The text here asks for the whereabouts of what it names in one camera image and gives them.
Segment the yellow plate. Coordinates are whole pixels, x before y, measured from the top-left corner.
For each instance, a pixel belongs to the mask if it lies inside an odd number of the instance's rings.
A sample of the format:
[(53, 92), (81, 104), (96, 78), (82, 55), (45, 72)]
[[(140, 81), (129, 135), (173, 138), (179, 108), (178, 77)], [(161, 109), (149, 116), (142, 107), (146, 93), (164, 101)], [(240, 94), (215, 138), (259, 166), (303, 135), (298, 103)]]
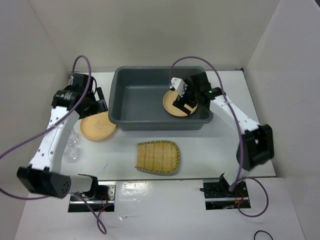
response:
[(85, 117), (80, 122), (82, 135), (91, 141), (101, 141), (108, 138), (116, 129), (117, 125), (109, 119), (109, 112)]
[(196, 105), (195, 107), (191, 107), (186, 103), (183, 105), (187, 110), (190, 111), (189, 115), (184, 111), (182, 111), (181, 109), (174, 106), (173, 103), (177, 99), (177, 97), (179, 97), (179, 95), (176, 91), (169, 90), (162, 99), (163, 107), (170, 115), (178, 118), (184, 118), (196, 112), (198, 105)]

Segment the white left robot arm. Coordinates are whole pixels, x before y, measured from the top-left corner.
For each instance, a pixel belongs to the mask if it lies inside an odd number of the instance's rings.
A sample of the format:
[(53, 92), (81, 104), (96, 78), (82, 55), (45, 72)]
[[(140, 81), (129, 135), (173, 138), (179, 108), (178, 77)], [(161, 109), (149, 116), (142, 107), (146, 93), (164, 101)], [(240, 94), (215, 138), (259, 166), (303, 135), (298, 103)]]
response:
[(33, 194), (63, 199), (82, 193), (88, 200), (98, 197), (103, 187), (88, 174), (62, 175), (65, 148), (76, 122), (108, 110), (101, 87), (94, 77), (75, 73), (72, 83), (53, 96), (48, 127), (27, 167), (19, 167), (17, 178)]

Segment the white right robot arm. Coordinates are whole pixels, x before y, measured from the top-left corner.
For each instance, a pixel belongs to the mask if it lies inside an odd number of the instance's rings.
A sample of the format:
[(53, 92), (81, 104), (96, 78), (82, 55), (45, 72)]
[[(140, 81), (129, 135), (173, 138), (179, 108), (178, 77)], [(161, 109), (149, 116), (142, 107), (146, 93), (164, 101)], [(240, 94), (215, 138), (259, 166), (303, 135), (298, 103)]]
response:
[(187, 115), (191, 113), (187, 106), (205, 107), (238, 134), (237, 166), (219, 177), (219, 191), (223, 196), (231, 196), (250, 171), (274, 157), (272, 128), (247, 116), (230, 100), (222, 86), (213, 88), (205, 72), (185, 79), (173, 77), (169, 88), (178, 94), (173, 106)]

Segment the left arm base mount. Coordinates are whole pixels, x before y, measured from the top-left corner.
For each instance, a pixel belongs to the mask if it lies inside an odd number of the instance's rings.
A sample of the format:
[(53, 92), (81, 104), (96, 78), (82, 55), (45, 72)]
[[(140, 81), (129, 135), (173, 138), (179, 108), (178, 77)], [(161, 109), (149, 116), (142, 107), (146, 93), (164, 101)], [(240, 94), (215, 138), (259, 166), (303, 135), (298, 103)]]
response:
[[(81, 196), (85, 199), (88, 205), (95, 213), (114, 212), (116, 198), (116, 181), (100, 181), (100, 191), (93, 197), (87, 197), (83, 193)], [(90, 209), (78, 196), (72, 194), (69, 199), (69, 213), (89, 213)]]

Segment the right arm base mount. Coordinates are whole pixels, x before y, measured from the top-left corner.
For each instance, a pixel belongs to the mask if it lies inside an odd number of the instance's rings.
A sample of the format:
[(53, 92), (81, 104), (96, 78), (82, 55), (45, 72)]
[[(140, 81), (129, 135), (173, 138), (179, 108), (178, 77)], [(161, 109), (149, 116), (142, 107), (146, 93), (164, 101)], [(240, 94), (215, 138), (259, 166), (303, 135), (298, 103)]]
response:
[(251, 208), (247, 185), (244, 181), (240, 182), (232, 193), (224, 193), (217, 179), (205, 179), (202, 183), (203, 186), (199, 190), (204, 194), (207, 211), (236, 209), (238, 205), (241, 209)]

